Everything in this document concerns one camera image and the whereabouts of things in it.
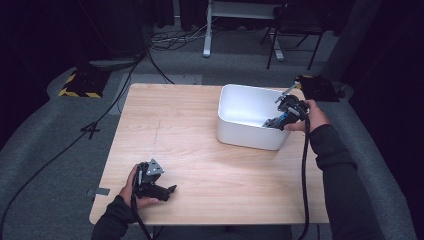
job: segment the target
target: black sleeve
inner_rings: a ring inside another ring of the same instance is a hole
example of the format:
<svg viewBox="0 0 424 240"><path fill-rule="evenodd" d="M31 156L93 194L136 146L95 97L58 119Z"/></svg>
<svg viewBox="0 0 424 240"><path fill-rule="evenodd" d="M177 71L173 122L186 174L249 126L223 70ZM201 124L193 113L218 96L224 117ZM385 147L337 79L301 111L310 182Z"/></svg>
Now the black sleeve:
<svg viewBox="0 0 424 240"><path fill-rule="evenodd" d="M121 196L116 196L93 229L91 239L115 240L125 235L128 223L135 222L131 208Z"/></svg>
<svg viewBox="0 0 424 240"><path fill-rule="evenodd" d="M333 239L384 239L357 165L331 125L316 128L310 135L323 171L325 204Z"/></svg>

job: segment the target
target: chair leg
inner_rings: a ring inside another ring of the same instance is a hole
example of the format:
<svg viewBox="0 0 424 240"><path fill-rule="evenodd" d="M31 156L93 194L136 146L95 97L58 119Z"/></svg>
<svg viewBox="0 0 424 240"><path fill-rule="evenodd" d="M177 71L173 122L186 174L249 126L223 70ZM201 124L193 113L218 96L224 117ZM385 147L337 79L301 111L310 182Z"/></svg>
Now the chair leg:
<svg viewBox="0 0 424 240"><path fill-rule="evenodd" d="M266 33L265 33L265 35L264 35L264 37L262 38L262 40L261 40L261 43L260 44L262 44L263 42L264 42L264 40L265 40L265 38L268 36L268 34L269 34L269 31L271 30L271 27L269 27L268 28L268 30L266 30Z"/></svg>
<svg viewBox="0 0 424 240"><path fill-rule="evenodd" d="M315 54L317 53L318 46L319 46L319 43L321 42L322 35L323 35L323 33L321 33L321 34L319 35L319 37L318 37L318 41L317 41L317 44L315 45L314 53L312 54L311 61L309 62L308 70L310 70L310 69L311 69L312 62L314 61Z"/></svg>
<svg viewBox="0 0 424 240"><path fill-rule="evenodd" d="M266 69L269 69L269 65L271 64L271 58L274 52L274 45L276 40L277 40L277 28L275 28L274 36L272 37L271 51L269 52L268 64L266 65Z"/></svg>
<svg viewBox="0 0 424 240"><path fill-rule="evenodd" d="M296 47L299 47L300 46L300 44L302 44L303 43L303 41L305 41L306 40L306 38L308 37L309 35L305 35L303 38L302 38L302 40L300 40L300 42L296 45Z"/></svg>

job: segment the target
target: hand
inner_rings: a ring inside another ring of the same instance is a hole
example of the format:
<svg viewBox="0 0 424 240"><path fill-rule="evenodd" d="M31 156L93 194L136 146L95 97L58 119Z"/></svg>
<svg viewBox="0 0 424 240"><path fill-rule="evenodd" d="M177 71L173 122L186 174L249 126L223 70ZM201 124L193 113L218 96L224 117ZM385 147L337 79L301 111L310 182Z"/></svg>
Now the hand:
<svg viewBox="0 0 424 240"><path fill-rule="evenodd" d="M128 207L131 207L131 195L132 195L132 188L133 188L133 180L135 177L135 174L137 173L137 165L136 164L133 169L130 172L130 175L127 179L127 184L121 189L121 192L119 192L119 196L121 196L124 199L125 204ZM153 203L159 202L156 198L137 198L137 209L148 206Z"/></svg>
<svg viewBox="0 0 424 240"><path fill-rule="evenodd" d="M319 109L317 103L314 100L304 100L309 105L309 121L311 122L310 132L314 131L315 128L330 124L327 116ZM284 130L288 131L303 131L305 132L305 121L291 123L284 126Z"/></svg>

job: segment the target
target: chair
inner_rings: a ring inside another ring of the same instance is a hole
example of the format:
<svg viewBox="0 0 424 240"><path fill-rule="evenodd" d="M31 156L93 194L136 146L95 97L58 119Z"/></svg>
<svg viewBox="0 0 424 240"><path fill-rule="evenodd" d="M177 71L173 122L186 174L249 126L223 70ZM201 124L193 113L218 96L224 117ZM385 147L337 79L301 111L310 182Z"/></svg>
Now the chair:
<svg viewBox="0 0 424 240"><path fill-rule="evenodd" d="M328 4L322 4L323 1L315 3L297 2L297 3L283 3L281 7L274 8L274 21L268 28L266 34L262 38L261 44L268 35L273 35L271 50L269 53L267 69L271 64L271 58L275 50L275 41L277 36L301 36L302 39L296 45L296 48L302 44L305 39L310 35L318 36L315 48L312 53L311 60L308 65L308 70L311 69L312 62L314 61L316 52L322 39L322 35L329 30L332 14L332 8ZM298 50L295 48L284 49L286 51L311 51L311 50Z"/></svg>

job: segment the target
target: finger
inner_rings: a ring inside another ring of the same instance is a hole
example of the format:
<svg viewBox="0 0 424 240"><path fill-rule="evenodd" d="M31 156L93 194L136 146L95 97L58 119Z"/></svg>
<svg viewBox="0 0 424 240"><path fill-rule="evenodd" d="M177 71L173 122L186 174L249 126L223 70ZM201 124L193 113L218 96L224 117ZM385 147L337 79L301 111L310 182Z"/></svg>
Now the finger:
<svg viewBox="0 0 424 240"><path fill-rule="evenodd" d="M309 108L315 108L317 107L317 102L313 99L303 100L306 104L308 104Z"/></svg>
<svg viewBox="0 0 424 240"><path fill-rule="evenodd" d="M146 207L148 205L152 205L158 203L159 200L157 198L141 198L137 199L137 208Z"/></svg>
<svg viewBox="0 0 424 240"><path fill-rule="evenodd" d="M128 179L127 179L127 186L132 185L135 174L137 173L137 166L138 164L134 165L133 169L131 170L130 175L128 176Z"/></svg>
<svg viewBox="0 0 424 240"><path fill-rule="evenodd" d="M304 131L305 130L305 122L297 122L297 123L290 123L284 126L284 130L287 131Z"/></svg>

